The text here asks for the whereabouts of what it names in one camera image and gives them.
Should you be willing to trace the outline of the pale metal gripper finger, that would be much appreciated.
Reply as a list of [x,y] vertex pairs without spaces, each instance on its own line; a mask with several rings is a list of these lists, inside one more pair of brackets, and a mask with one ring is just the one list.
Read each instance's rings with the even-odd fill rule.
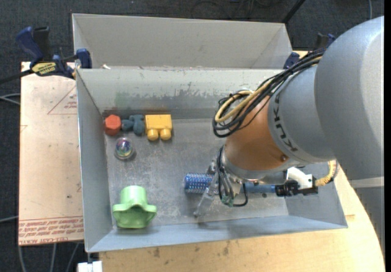
[[214,198],[216,197],[216,190],[207,188],[200,200],[200,216],[205,216],[211,208]]
[[202,185],[199,192],[201,194],[201,198],[195,208],[195,211],[193,212],[194,216],[205,215],[211,207],[211,204],[214,201],[215,197],[215,188],[213,185],[213,181],[207,182],[206,184]]

